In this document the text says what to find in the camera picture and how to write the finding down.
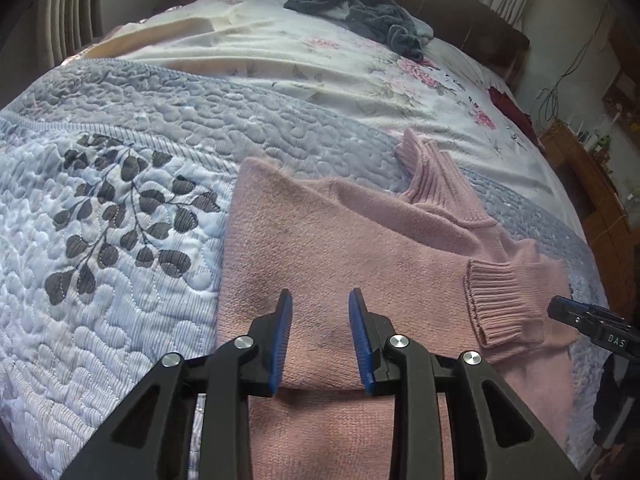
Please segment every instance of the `white quilt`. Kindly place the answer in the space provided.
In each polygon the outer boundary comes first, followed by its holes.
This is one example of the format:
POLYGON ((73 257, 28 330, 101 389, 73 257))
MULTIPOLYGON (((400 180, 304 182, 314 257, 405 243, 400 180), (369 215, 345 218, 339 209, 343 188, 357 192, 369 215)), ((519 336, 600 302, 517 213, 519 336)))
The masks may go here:
POLYGON ((394 136, 411 127, 455 162, 508 186, 584 238, 560 181, 494 107, 504 82, 455 47, 432 40, 421 64, 286 0, 200 0, 129 23, 85 57, 119 57, 273 89, 394 136))

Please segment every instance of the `wooden cabinet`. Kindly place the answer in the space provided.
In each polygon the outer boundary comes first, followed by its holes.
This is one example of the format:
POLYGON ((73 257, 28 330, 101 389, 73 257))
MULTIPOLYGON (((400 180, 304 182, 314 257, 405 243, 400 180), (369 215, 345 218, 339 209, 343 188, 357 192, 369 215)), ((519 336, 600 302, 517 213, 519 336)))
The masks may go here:
POLYGON ((632 234, 625 211, 604 171, 560 122, 542 137, 554 169, 582 223, 610 308, 631 319, 635 300, 632 234))

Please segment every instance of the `metal screw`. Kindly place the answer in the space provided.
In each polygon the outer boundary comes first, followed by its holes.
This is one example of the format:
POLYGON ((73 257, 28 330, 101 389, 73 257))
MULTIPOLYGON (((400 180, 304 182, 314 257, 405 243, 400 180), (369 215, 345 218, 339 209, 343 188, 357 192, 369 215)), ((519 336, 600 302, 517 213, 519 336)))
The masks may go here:
POLYGON ((254 345, 254 338, 249 335, 241 335, 240 337, 236 337, 234 341, 234 346, 239 349, 251 348, 254 345))
POLYGON ((389 338, 389 342, 395 348, 404 348, 409 344, 409 339, 401 334, 396 334, 389 338))
POLYGON ((169 354, 164 354, 162 356, 162 366, 166 366, 167 368, 170 368, 172 366, 177 366, 180 364, 180 360, 182 358, 180 357, 180 354, 177 354, 175 352, 171 352, 169 354))
POLYGON ((462 354, 462 360, 468 365, 477 365, 482 358, 478 352, 473 350, 469 350, 469 352, 465 352, 462 354))

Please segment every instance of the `gray towel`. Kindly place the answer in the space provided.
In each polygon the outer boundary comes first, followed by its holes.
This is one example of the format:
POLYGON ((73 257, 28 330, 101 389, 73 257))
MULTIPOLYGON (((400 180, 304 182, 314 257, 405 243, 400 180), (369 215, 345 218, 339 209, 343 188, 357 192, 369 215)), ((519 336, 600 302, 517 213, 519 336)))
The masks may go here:
MULTIPOLYGON (((396 54, 412 61, 422 61, 420 35, 414 19, 393 0, 287 0, 284 8, 338 18, 356 34, 386 44, 396 54)), ((427 25, 426 28, 433 37, 431 27, 427 25)))

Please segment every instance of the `pink sweater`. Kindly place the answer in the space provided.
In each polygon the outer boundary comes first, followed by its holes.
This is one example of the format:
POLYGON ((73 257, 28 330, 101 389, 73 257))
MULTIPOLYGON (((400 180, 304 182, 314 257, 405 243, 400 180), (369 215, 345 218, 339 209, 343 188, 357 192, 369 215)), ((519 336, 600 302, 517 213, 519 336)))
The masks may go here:
POLYGON ((251 402, 257 480, 388 478, 394 401, 362 390, 347 310, 355 286, 431 352, 479 351, 564 444, 577 333, 546 316, 550 298, 569 293, 562 262, 512 241, 435 143, 407 132, 398 157, 413 176, 400 198, 340 178, 297 182, 257 159, 241 165, 219 341, 272 311, 281 288, 294 300, 278 397, 251 402))

